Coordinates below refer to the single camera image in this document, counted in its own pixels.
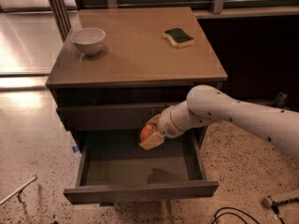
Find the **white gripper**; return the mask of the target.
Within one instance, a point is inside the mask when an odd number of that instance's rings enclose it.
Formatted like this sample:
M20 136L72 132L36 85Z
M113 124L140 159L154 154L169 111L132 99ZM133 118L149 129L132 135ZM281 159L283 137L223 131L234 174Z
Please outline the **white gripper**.
M146 124L157 126L159 132L151 132L147 135L141 135L140 146L145 150L156 148L164 142L164 136L168 138L176 138L181 135L181 131L174 124L171 111L174 107L171 105L161 114L157 114L149 119Z

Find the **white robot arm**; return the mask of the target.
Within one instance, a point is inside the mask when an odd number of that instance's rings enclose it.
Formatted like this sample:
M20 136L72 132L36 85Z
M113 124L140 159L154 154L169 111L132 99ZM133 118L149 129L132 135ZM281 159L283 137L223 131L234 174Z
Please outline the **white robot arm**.
M228 121L293 156L299 156L299 113L238 101L208 85L192 88L186 100L147 121L140 134L146 150L193 128Z

